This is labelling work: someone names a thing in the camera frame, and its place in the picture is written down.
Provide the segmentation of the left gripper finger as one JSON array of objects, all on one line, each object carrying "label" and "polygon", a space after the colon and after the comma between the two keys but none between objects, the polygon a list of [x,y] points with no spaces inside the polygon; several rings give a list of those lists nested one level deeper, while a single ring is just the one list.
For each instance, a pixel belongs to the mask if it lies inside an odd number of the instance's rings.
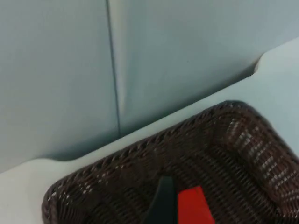
[{"label": "left gripper finger", "polygon": [[146,213],[143,224],[173,223],[173,179],[169,176],[160,178],[154,198]]}]

